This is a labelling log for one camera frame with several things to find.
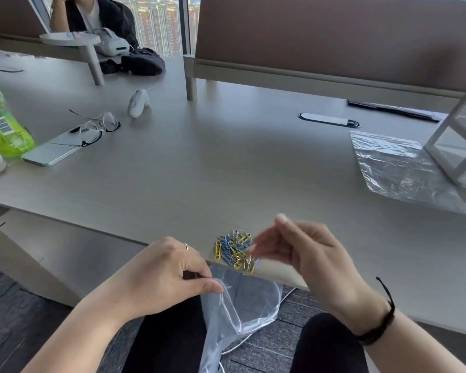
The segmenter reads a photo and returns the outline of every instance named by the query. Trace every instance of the person's left hand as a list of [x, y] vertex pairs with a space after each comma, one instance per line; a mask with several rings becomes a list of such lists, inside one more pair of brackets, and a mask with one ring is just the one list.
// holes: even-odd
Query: person's left hand
[[[191, 271], [201, 277], [183, 279]], [[103, 282], [83, 306], [109, 314], [121, 326], [144, 315], [159, 313], [187, 298], [223, 293], [199, 252], [171, 237], [150, 244]]]

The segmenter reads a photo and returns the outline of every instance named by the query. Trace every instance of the black pants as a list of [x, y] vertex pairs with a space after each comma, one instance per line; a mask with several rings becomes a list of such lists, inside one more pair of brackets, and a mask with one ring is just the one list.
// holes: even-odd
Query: black pants
[[[144, 318], [122, 373], [197, 373], [206, 328], [200, 297]], [[302, 329], [290, 373], [368, 373], [364, 350], [328, 313]]]

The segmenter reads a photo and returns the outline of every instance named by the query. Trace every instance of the barcode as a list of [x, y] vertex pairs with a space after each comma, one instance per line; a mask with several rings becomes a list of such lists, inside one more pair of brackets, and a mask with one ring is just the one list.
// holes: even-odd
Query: barcode
[[4, 135], [8, 135], [9, 133], [14, 132], [9, 122], [7, 122], [7, 119], [5, 118], [0, 118], [0, 132]]

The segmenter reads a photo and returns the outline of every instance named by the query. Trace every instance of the crumpled plastic bag on desk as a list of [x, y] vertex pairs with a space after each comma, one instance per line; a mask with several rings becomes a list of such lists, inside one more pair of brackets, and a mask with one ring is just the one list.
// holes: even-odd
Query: crumpled plastic bag on desk
[[218, 265], [213, 265], [211, 272], [223, 285], [224, 293], [200, 296], [207, 334], [199, 373], [217, 373], [221, 353], [231, 343], [274, 322], [283, 291], [276, 282]]
[[366, 132], [350, 132], [368, 188], [380, 195], [466, 213], [456, 186], [420, 143]]

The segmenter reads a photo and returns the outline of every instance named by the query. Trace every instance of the white shirt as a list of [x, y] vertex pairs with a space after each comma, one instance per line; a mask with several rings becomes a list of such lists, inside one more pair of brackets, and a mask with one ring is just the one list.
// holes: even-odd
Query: white shirt
[[81, 17], [83, 17], [83, 22], [86, 26], [86, 29], [89, 33], [93, 33], [97, 29], [102, 28], [102, 23], [100, 22], [100, 7], [98, 5], [98, 0], [93, 0], [93, 7], [91, 13], [87, 13], [78, 3], [76, 3]]

